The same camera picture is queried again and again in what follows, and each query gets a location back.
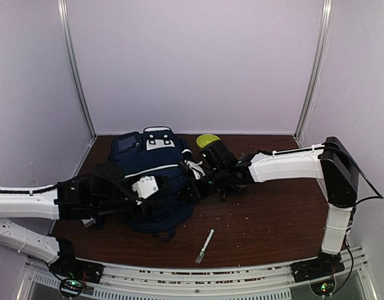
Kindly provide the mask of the navy blue student backpack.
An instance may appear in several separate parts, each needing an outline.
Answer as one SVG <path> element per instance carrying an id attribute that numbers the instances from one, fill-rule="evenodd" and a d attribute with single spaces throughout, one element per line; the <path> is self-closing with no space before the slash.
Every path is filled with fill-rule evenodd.
<path id="1" fill-rule="evenodd" d="M 179 198 L 191 180 L 183 164 L 192 158 L 187 142 L 165 126 L 147 127 L 143 132 L 113 139 L 108 159 L 121 168 L 138 197 L 124 214 L 129 228 L 170 242 L 177 225 L 194 209 L 193 204 Z"/>

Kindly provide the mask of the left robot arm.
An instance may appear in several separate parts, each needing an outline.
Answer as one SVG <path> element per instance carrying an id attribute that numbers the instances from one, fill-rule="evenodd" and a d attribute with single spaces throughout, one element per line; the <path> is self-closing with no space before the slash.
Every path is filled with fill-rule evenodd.
<path id="1" fill-rule="evenodd" d="M 44 236 L 13 218 L 75 221 L 118 212 L 148 212 L 152 198 L 167 195 L 163 175 L 127 175 L 115 163 L 98 164 L 87 174 L 34 188 L 0 187 L 0 245 L 48 265 L 51 273 L 84 283 L 99 283 L 103 265 L 78 259 L 71 241 Z"/>

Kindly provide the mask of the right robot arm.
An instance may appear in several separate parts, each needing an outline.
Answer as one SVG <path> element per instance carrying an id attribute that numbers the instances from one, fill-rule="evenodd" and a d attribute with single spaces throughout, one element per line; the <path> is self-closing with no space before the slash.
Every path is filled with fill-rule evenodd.
<path id="1" fill-rule="evenodd" d="M 286 151 L 263 151 L 240 158 L 215 140 L 201 149 L 203 162 L 184 159 L 179 166 L 191 177 L 184 190 L 191 199 L 279 179 L 322 179 L 325 182 L 328 215 L 319 254 L 291 265 L 296 283 L 328 277 L 344 270 L 341 249 L 353 225 L 359 179 L 365 177 L 337 137 L 321 144 Z"/>

